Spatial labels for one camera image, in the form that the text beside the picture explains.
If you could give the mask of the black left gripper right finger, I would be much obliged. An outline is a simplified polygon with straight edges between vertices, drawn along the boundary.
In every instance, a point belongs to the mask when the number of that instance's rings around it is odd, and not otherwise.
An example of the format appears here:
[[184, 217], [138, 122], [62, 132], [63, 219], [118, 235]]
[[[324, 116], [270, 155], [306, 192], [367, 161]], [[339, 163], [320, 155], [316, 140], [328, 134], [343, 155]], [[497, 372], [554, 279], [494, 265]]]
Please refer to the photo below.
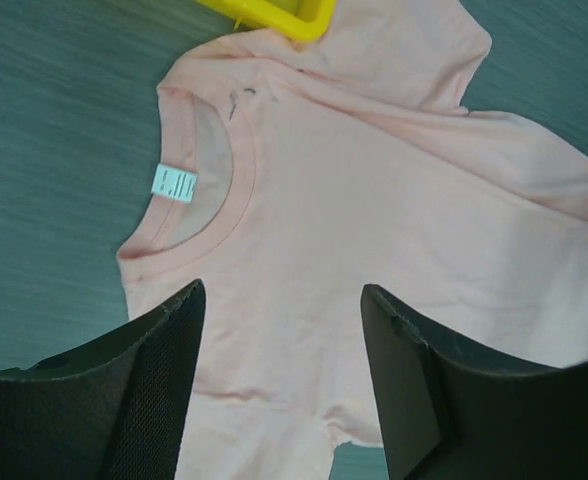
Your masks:
[[377, 285], [362, 326], [392, 479], [588, 479], [588, 361], [486, 347]]

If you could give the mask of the pink t shirt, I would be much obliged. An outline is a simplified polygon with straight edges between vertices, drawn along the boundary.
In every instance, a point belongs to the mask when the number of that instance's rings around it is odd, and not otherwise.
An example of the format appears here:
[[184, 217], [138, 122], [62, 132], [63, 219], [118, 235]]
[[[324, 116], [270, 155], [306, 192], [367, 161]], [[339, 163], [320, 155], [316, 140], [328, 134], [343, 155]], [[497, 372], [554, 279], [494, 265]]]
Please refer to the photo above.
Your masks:
[[476, 341], [588, 360], [588, 157], [461, 100], [491, 47], [457, 1], [342, 1], [329, 31], [182, 55], [159, 183], [117, 259], [131, 318], [207, 291], [179, 479], [325, 479], [381, 442], [359, 297]]

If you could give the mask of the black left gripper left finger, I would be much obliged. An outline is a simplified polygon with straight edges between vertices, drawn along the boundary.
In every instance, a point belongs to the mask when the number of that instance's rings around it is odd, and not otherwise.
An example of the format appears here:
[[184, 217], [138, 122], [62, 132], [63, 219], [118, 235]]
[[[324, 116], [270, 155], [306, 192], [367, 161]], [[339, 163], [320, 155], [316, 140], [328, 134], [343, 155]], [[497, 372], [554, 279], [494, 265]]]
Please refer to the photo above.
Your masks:
[[172, 479], [205, 287], [28, 369], [0, 371], [0, 479]]

